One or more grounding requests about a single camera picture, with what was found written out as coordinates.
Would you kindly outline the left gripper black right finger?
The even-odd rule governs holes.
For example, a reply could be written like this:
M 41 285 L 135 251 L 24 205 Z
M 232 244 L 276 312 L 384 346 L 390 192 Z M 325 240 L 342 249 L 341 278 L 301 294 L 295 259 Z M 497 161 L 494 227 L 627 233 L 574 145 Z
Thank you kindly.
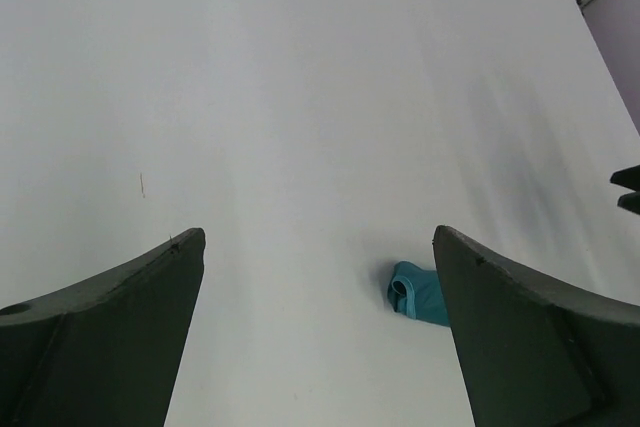
M 437 227 L 433 250 L 476 425 L 638 425 L 638 306 L 449 226 Z

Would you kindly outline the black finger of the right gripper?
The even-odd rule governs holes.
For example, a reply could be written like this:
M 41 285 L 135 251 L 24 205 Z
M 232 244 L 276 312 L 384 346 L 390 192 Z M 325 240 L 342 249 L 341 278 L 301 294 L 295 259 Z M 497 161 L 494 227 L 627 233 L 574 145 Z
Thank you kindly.
M 610 183 L 628 190 L 628 193 L 619 197 L 617 206 L 635 215 L 640 215 L 640 166 L 636 165 L 614 172 Z

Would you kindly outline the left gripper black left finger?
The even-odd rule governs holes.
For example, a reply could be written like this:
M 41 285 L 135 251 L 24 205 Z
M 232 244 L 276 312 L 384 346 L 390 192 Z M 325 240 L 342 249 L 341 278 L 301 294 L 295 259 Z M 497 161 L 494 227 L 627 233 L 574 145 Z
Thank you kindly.
M 204 274 L 191 228 L 1 311 L 4 426 L 162 426 Z

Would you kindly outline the teal cloth napkin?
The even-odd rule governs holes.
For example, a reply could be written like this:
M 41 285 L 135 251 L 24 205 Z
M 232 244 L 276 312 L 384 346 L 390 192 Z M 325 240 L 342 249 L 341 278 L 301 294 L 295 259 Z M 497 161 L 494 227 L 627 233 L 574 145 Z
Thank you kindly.
M 396 263 L 387 287 L 387 300 L 396 313 L 442 327 L 450 320 L 436 270 L 408 262 Z

